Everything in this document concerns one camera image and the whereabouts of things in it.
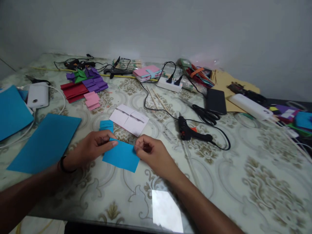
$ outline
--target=plug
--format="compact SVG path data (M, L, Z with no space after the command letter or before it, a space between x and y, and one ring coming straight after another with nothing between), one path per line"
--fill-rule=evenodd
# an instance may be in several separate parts
M180 76L180 78L174 83L174 85L179 86L179 85L180 85L180 82L181 82L181 80L182 80L182 77L183 77L183 75Z
M171 84L171 83L172 83L172 78L173 78L173 75L174 75L174 74L172 74L172 75L170 76L170 78L166 81L167 83L169 83L169 84Z

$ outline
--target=white wall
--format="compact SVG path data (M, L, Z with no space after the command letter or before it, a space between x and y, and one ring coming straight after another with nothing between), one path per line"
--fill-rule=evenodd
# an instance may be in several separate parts
M309 0L1 0L0 57L218 59L267 97L312 101L311 12Z

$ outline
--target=folded blue paper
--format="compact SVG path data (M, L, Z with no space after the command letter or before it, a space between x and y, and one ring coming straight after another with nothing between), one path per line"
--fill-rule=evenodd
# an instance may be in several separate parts
M133 145L119 140L116 141L118 141L118 145L104 154L103 161L116 167L136 172L140 159L136 155Z
M80 118L47 114L7 169L35 174L56 164L80 122Z
M32 114L14 85L0 93L0 108L0 141L33 121Z
M100 122L100 131L102 130L110 130L112 133L114 132L114 124L112 120L103 120Z

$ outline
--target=white power bank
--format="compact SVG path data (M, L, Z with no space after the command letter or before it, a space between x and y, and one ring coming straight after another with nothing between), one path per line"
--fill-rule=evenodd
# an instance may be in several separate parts
M228 99L236 106L242 108L258 120L267 120L273 116L273 112L245 97L242 94L235 94Z
M49 87L46 82L35 83L29 86L27 106L42 108L49 105Z

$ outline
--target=white power strip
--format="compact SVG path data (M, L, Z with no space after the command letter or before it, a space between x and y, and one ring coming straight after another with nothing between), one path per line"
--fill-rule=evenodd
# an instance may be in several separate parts
M175 85L174 84L175 81L173 80L171 82L171 84L170 84L170 83L167 83L167 80L168 79L166 79L164 77L159 78L159 81L157 82L157 86L161 87L161 88L165 88L165 89L171 90L173 92L180 92L181 91L181 89L182 89L182 84L181 83L180 83L180 85Z

